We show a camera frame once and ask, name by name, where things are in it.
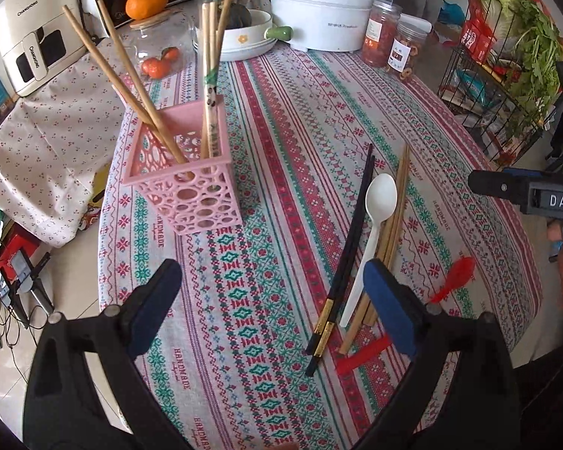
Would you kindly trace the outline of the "black chopstick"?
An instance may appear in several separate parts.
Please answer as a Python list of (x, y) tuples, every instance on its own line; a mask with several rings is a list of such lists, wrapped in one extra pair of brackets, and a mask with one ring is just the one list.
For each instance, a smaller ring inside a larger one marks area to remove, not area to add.
[(311, 335), (305, 348), (305, 353), (311, 357), (309, 364), (305, 370), (306, 377), (312, 377), (317, 369), (318, 363), (322, 357), (322, 353), (325, 350), (326, 340), (324, 340), (324, 337), (330, 335), (331, 330), (333, 330), (334, 324), (336, 324), (337, 312), (339, 312), (340, 305), (343, 302), (343, 296), (345, 295), (353, 264), (355, 262), (356, 253), (360, 242), (360, 236), (363, 229), (365, 215), (365, 196), (372, 180), (374, 171), (374, 156), (372, 152), (373, 145), (370, 145), (365, 162), (359, 195), (351, 220), (349, 232), (347, 234), (345, 246), (343, 246), (343, 252), (342, 255), (340, 255), (340, 261), (337, 264), (336, 272), (333, 275), (333, 281), (331, 282), (325, 303), (313, 329), (313, 334)]
[(350, 223), (345, 246), (343, 246), (343, 252), (342, 255), (340, 255), (340, 261), (337, 264), (336, 273), (333, 275), (333, 281), (331, 282), (325, 303), (313, 329), (313, 334), (311, 335), (305, 349), (305, 353), (309, 356), (314, 356), (316, 348), (320, 344), (327, 322), (333, 319), (334, 308), (343, 299), (343, 291), (346, 289), (346, 281), (343, 279), (346, 275), (351, 273), (352, 264), (359, 245), (359, 238), (362, 232), (365, 214), (365, 196), (372, 179), (373, 169), (373, 145), (370, 144), (367, 150), (367, 159), (365, 162), (359, 195)]

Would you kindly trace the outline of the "pink perforated utensil basket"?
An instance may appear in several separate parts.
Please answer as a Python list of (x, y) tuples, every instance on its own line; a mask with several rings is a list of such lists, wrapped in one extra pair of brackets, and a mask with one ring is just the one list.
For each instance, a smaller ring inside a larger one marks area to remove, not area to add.
[(178, 235), (241, 225), (223, 96), (216, 96), (220, 154), (201, 159), (203, 103), (161, 111), (164, 124), (190, 159), (177, 163), (146, 124), (137, 127), (122, 183), (138, 192)]

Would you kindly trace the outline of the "light wooden chopstick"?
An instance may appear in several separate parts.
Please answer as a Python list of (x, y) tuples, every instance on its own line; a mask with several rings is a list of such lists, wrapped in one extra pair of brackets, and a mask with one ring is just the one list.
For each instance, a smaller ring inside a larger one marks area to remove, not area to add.
[[(224, 31), (226, 30), (226, 25), (227, 25), (227, 13), (229, 12), (229, 8), (230, 5), (232, 4), (232, 0), (223, 0), (223, 2), (220, 2), (220, 0), (218, 0), (217, 3), (217, 30), (216, 30), (216, 42), (217, 42), (217, 79), (218, 79), (218, 69), (220, 68), (220, 53), (221, 53), (221, 48), (223, 47), (223, 34)], [(200, 70), (200, 90), (201, 90), (201, 97), (202, 97), (202, 102), (203, 102), (203, 96), (202, 96), (202, 70), (201, 70), (201, 64), (202, 64), (202, 60), (199, 54), (199, 35), (200, 35), (200, 30), (198, 28), (198, 57), (200, 58), (200, 66), (199, 66), (199, 70)], [(216, 115), (216, 138), (217, 138), (217, 145), (218, 145), (218, 121), (217, 121), (217, 115)], [(215, 156), (218, 156), (220, 154), (220, 146), (218, 145), (218, 151), (216, 153)]]

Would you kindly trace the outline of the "disposable chopsticks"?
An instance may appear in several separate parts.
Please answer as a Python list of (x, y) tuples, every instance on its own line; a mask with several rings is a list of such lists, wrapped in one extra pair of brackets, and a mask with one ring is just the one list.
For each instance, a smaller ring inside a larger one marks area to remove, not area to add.
[(212, 158), (218, 151), (216, 138), (216, 80), (217, 80), (217, 3), (218, 0), (199, 0), (199, 54), (202, 60), (203, 125), (201, 159)]

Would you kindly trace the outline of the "red plastic spoon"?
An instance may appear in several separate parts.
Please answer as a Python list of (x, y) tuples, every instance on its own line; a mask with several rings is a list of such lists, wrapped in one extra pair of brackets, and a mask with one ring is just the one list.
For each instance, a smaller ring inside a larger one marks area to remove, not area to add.
[(337, 374), (349, 374), (392, 344), (400, 354), (413, 358), (417, 354), (417, 337), (427, 324), (426, 308), (432, 304), (439, 305), (454, 291), (467, 285), (475, 266), (473, 257), (462, 257), (453, 262), (443, 287), (429, 301), (422, 303), (410, 288), (396, 280), (380, 260), (368, 261), (364, 269), (364, 288), (382, 323), (384, 334), (364, 345), (356, 354), (343, 358), (337, 365)]

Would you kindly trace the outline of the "patterned red green tablecloth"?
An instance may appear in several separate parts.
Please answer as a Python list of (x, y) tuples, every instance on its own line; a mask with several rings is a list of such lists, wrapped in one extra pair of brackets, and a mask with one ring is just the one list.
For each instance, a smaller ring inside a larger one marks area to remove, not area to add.
[(99, 298), (123, 302), (161, 261), (183, 269), (181, 291), (137, 361), (164, 412), (198, 449), (259, 449), (294, 441), (348, 449), (369, 427), (408, 362), (394, 349), (339, 375), (334, 330), (314, 376), (307, 341), (347, 236), (368, 155), (393, 172), (411, 154), (393, 272), (423, 300), (460, 257), (472, 280), (443, 304), (490, 311), (514, 347), (536, 317), (542, 284), (520, 215), (473, 195), (484, 153), (436, 93), (357, 55), (285, 44), (221, 69), (243, 222), (178, 236), (123, 182), (137, 126), (121, 124), (99, 233)]

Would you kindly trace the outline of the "white plastic spoon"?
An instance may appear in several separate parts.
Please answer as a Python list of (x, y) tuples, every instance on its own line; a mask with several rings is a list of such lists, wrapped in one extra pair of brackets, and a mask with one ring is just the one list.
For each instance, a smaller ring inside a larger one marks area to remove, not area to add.
[(365, 197), (366, 213), (371, 220), (371, 231), (354, 280), (349, 298), (340, 317), (340, 327), (346, 328), (352, 318), (364, 290), (364, 267), (372, 259), (377, 247), (381, 224), (389, 219), (396, 209), (396, 182), (389, 174), (377, 175), (370, 183)]

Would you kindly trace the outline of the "green leafy vegetables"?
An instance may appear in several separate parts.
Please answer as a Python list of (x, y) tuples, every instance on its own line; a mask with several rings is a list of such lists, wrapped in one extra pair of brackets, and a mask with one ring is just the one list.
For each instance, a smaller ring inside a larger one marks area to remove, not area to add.
[(507, 94), (516, 110), (507, 121), (507, 133), (522, 137), (541, 125), (560, 91), (556, 63), (563, 61), (563, 38), (542, 0), (499, 0), (513, 20), (513, 54), (520, 66), (507, 75)]

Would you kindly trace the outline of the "white floral cloth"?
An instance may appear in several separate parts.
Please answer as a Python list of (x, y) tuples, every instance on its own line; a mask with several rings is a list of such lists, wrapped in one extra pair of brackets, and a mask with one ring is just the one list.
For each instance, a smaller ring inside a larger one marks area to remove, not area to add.
[(133, 113), (90, 54), (17, 100), (0, 125), (1, 211), (50, 247), (72, 241)]

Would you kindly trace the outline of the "wooden chopstick in basket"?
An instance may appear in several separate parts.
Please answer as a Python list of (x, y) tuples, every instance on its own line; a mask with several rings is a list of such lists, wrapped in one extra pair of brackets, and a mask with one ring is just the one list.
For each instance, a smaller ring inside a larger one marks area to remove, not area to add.
[(119, 35), (117, 34), (114, 23), (111, 20), (110, 15), (108, 14), (107, 7), (105, 7), (102, 0), (97, 0), (97, 6), (99, 8), (102, 19), (104, 20), (104, 24), (107, 27), (108, 32), (110, 33), (110, 37), (114, 42), (114, 47), (117, 50), (117, 54), (119, 54), (119, 57), (126, 70), (128, 71), (128, 74), (130, 75), (134, 83), (135, 89), (140, 96), (142, 110), (145, 111), (148, 115), (148, 119), (142, 119), (142, 121), (146, 124), (151, 125), (151, 127), (156, 131), (157, 138), (169, 150), (169, 152), (179, 164), (188, 163), (188, 159), (184, 155), (184, 152), (182, 152), (179, 148), (179, 145), (174, 140), (174, 136), (170, 134), (169, 129), (167, 129), (166, 123), (164, 123), (163, 118), (160, 116), (160, 112), (156, 109), (154, 103), (150, 99), (150, 96), (147, 93), (139, 74), (137, 73), (130, 57), (128, 56)]
[[(78, 37), (81, 39), (82, 43), (88, 50), (89, 54), (93, 57), (99, 68), (103, 71), (103, 73), (107, 76), (108, 80), (114, 86), (116, 91), (123, 97), (124, 102), (129, 105), (137, 114), (138, 118), (142, 123), (142, 119), (148, 119), (148, 115), (145, 111), (142, 110), (142, 103), (139, 99), (136, 98), (134, 93), (128, 89), (123, 83), (123, 80), (117, 75), (117, 72), (114, 71), (113, 67), (110, 66), (107, 59), (103, 57), (103, 54), (97, 49), (96, 45), (93, 44), (91, 37), (88, 36), (82, 24), (79, 23), (78, 19), (74, 16), (73, 12), (67, 5), (62, 7), (65, 16), (68, 18), (69, 23), (73, 27), (73, 30), (76, 32)], [(151, 127), (150, 124), (147, 124), (149, 128), (155, 133), (156, 131)]]

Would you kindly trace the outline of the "dried slices jar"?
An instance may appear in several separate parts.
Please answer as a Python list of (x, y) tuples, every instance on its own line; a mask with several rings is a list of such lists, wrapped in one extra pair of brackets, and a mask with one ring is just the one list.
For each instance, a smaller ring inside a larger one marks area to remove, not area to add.
[(432, 24), (426, 19), (407, 14), (400, 16), (386, 64), (386, 69), (400, 81), (408, 81), (413, 76), (431, 30)]

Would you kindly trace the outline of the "small red fruit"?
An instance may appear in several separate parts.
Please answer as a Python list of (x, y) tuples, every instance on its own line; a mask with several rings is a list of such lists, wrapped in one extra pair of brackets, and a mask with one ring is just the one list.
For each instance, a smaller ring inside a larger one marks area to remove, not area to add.
[(146, 58), (141, 64), (142, 72), (151, 79), (163, 79), (170, 75), (172, 65), (167, 59)]
[(161, 59), (169, 63), (175, 63), (180, 59), (180, 50), (177, 47), (168, 47), (161, 52)]

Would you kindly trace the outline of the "red dried fruit jar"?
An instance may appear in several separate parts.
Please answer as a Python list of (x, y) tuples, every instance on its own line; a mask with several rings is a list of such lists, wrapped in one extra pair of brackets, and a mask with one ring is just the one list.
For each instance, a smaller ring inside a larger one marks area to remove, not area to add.
[(372, 67), (386, 66), (401, 15), (400, 6), (374, 0), (362, 47), (361, 57), (365, 63)]

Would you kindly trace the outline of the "clear glass jar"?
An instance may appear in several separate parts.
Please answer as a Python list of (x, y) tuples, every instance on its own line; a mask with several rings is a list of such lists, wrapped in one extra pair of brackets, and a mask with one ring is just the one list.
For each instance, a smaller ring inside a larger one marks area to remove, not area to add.
[(161, 59), (161, 52), (168, 47), (180, 50), (180, 59), (172, 65), (170, 77), (193, 64), (193, 24), (180, 10), (166, 9), (144, 20), (130, 23), (130, 43), (127, 50), (135, 69), (143, 81), (154, 81), (142, 72), (141, 64), (146, 58)]

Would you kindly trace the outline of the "white oval baking dish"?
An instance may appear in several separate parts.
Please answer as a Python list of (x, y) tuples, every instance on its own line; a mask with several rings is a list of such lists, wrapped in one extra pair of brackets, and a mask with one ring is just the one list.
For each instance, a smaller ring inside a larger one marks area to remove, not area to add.
[(249, 9), (252, 17), (250, 27), (226, 30), (220, 61), (249, 60), (269, 52), (277, 42), (288, 42), (293, 29), (287, 25), (276, 25), (272, 15), (266, 11)]

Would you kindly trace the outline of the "white electric cooking pot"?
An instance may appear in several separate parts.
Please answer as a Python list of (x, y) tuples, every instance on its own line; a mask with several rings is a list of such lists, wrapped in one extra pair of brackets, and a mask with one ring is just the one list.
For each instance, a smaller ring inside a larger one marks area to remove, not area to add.
[(374, 0), (270, 0), (274, 22), (293, 30), (298, 51), (355, 52), (361, 49)]

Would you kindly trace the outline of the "white air fryer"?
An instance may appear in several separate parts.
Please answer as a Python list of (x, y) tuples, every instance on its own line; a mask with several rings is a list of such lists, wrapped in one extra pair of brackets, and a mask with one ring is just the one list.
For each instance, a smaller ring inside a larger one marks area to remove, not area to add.
[(64, 7), (81, 17), (78, 0), (4, 0), (0, 4), (0, 54), (19, 96), (35, 92), (85, 53)]

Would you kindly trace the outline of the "dark green squash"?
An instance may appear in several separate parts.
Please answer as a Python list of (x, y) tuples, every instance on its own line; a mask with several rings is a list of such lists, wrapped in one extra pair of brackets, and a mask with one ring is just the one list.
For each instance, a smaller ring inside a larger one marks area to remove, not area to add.
[(232, 3), (227, 13), (227, 30), (251, 27), (252, 15), (248, 8), (240, 3)]

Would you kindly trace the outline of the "orange mandarin fruit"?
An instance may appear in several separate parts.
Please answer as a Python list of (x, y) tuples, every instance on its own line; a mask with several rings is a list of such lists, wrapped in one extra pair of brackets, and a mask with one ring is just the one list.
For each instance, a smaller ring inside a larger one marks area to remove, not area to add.
[(132, 20), (146, 20), (161, 13), (169, 0), (127, 0), (126, 13)]

